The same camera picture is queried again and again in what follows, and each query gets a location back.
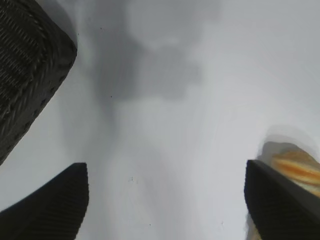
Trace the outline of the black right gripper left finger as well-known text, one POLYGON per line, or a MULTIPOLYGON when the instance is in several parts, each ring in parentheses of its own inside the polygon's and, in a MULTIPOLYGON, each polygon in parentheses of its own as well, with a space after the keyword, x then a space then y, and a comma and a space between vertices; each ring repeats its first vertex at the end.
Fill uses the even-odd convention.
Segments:
POLYGON ((0 238, 74 240, 86 215, 89 199, 87 165, 73 163, 0 212, 0 238))

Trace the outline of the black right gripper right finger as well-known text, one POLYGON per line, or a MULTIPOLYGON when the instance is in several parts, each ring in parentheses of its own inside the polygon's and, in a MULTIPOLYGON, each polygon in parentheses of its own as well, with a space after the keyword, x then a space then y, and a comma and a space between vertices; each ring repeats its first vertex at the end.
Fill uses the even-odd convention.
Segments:
POLYGON ((246 163, 244 198, 264 240, 318 240, 320 199, 260 160, 246 163))

